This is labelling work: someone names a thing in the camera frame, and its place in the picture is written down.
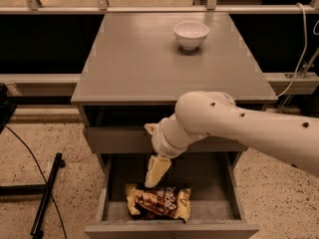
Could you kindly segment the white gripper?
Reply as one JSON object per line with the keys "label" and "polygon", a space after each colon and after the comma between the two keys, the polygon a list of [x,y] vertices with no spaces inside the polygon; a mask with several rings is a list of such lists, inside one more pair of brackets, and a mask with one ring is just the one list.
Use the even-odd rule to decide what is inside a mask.
{"label": "white gripper", "polygon": [[169,158],[176,158],[189,146],[189,135],[176,119],[162,119],[158,123],[146,123],[145,130],[152,136],[152,145],[157,157],[152,155],[149,161],[145,187],[158,185],[171,166]]}

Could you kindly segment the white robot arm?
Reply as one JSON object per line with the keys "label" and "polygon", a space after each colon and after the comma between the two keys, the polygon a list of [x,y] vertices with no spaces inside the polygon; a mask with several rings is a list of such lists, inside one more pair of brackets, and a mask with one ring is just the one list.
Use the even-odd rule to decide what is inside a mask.
{"label": "white robot arm", "polygon": [[242,109],[226,93],[187,93],[172,116],[145,129],[157,154],[149,161],[148,188],[160,182],[174,158],[209,136],[237,141],[319,176],[319,119]]}

